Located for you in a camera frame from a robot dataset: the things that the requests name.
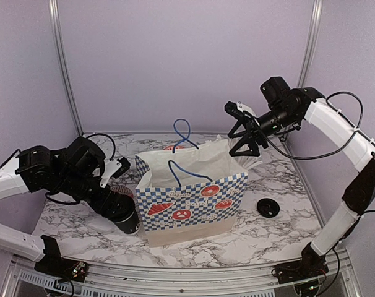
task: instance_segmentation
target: lavender backdrop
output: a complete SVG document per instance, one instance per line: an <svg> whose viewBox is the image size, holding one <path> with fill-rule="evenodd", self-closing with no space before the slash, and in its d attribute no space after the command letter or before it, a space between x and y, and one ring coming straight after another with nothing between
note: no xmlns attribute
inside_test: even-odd
<svg viewBox="0 0 375 297"><path fill-rule="evenodd" d="M56 60L48 4L0 0L0 163L16 148L67 145L75 136ZM33 231L43 193L0 201L0 223ZM0 289L11 255L0 251Z"/></svg>
<svg viewBox="0 0 375 297"><path fill-rule="evenodd" d="M364 103L362 130L375 137L375 1L324 1L321 30L307 86L330 95L339 90L356 93ZM359 105L351 98L334 98L355 122ZM295 155L315 155L335 149L313 127L294 132ZM322 213L329 219L344 189L356 176L348 159L339 154L318 161L302 161ZM366 215L347 242L363 296L375 296L375 214Z"/></svg>
<svg viewBox="0 0 375 297"><path fill-rule="evenodd" d="M85 131L228 131L228 100L263 113L259 87L296 85L313 1L60 0Z"/></svg>

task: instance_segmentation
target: metal frame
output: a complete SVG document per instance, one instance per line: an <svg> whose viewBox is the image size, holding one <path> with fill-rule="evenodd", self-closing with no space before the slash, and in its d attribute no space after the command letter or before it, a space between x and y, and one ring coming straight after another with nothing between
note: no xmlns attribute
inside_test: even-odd
<svg viewBox="0 0 375 297"><path fill-rule="evenodd" d="M322 0L314 0L312 7L309 36L307 39L306 52L304 53L303 65L301 66L298 88L303 88L306 84L308 72L313 63L314 52L318 39L319 23L321 20Z"/></svg>
<svg viewBox="0 0 375 297"><path fill-rule="evenodd" d="M349 297L360 297L355 291L356 280L353 276L350 258L345 249L339 250L340 271L346 284ZM333 253L327 256L328 276L332 278L337 271L337 258ZM149 296L260 296L271 293L283 286L271 275L274 263L241 267L214 269L173 269L155 267L133 267L127 265L102 264L89 262L90 266L85 283L76 283L76 296L112 297L149 297ZM15 295L19 280L44 286L54 290L56 277L34 271L34 263L14 256L9 267L2 297ZM69 284L56 286L55 291L69 291Z"/></svg>
<svg viewBox="0 0 375 297"><path fill-rule="evenodd" d="M71 111L72 120L75 125L76 132L78 135L83 135L82 123L77 112L76 102L74 93L72 91L71 80L69 79L66 58L64 53L63 36L61 34L61 24L58 16L58 0L49 0L50 19L51 26L54 33L54 42L57 49L57 57L59 62L59 68L61 70L62 81L64 83L65 93L68 100L69 109Z"/></svg>
<svg viewBox="0 0 375 297"><path fill-rule="evenodd" d="M299 76L298 88L301 88L305 85L306 79L308 76L309 68L313 62L314 52L317 43L317 36L319 31L319 23L321 19L322 12L322 2L323 0L314 0L314 5L312 8L312 16L309 27L309 35L307 39L306 51L304 53L303 64ZM78 135L82 135L84 132L82 123L80 121L79 113L77 110L77 105L74 98L74 93L72 91L71 80L69 78L69 73L67 69L67 62L64 52L63 37L61 33L61 24L59 21L59 12L58 12L58 0L49 0L50 7L50 19L51 25L54 32L54 41L57 49L57 56L59 61L59 66L62 74L62 80L64 83L64 88L69 104L69 109L71 111L72 120L75 125L75 129Z"/></svg>

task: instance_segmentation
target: black lid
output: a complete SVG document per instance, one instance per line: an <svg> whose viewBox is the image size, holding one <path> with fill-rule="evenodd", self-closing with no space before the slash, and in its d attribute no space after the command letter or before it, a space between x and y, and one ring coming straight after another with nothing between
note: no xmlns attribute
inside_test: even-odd
<svg viewBox="0 0 375 297"><path fill-rule="evenodd" d="M273 218L280 212L280 206L276 201L263 198L257 202L257 211L265 218Z"/></svg>

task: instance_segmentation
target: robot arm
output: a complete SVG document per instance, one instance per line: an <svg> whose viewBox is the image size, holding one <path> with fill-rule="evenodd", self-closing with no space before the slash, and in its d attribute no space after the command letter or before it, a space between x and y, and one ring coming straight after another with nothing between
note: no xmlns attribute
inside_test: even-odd
<svg viewBox="0 0 375 297"><path fill-rule="evenodd" d="M100 174L94 176L97 168ZM96 213L115 222L122 231L132 233L136 229L126 225L123 218L130 216L138 222L131 216L134 201L113 192L107 185L111 177L118 178L128 169L125 158L105 161L102 150L84 137L78 137L61 150L36 146L11 156L0 166L0 200L41 189L51 194L63 192L77 202L86 201ZM61 257L54 238L29 235L2 224L0 248L37 262L35 269L56 276L75 265L75 261Z"/></svg>
<svg viewBox="0 0 375 297"><path fill-rule="evenodd" d="M261 117L252 116L241 103L229 102L225 111L237 119L228 136L240 137L230 154L259 155L259 145L267 148L267 136L277 133L292 125L291 130L299 130L301 121L307 120L320 129L339 148L357 131L341 115L331 108L324 96L313 88L291 90L281 77L272 77L261 86L261 91L269 103L270 111ZM250 150L238 151L248 145ZM359 172L358 176L346 188L342 203L326 226L302 250L299 261L275 266L275 273L280 283L292 282L320 275L321 270L328 272L325 255L346 238L359 222L370 203L375 198L375 143L362 132L356 132L343 152Z"/></svg>

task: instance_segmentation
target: marble tabletop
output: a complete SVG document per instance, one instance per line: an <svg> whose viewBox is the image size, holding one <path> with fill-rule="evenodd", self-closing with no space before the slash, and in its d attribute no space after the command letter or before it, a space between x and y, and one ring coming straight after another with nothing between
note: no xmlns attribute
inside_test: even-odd
<svg viewBox="0 0 375 297"><path fill-rule="evenodd" d="M116 156L126 156L132 166L111 184L125 185L133 192L139 182L134 155L179 140L175 134L112 136ZM210 134L191 136L197 144L215 138ZM109 140L101 136L91 139L110 156ZM33 234L56 238L64 256L143 267L234 267L297 258L321 229L318 219L291 162L271 147L261 152L258 160L262 164L249 170L247 189L231 232L150 248L143 228L136 235L125 235L85 202L68 206L47 202ZM280 204L281 211L275 218L264 218L256 210L257 201L265 197ZM71 198L60 194L57 199Z"/></svg>

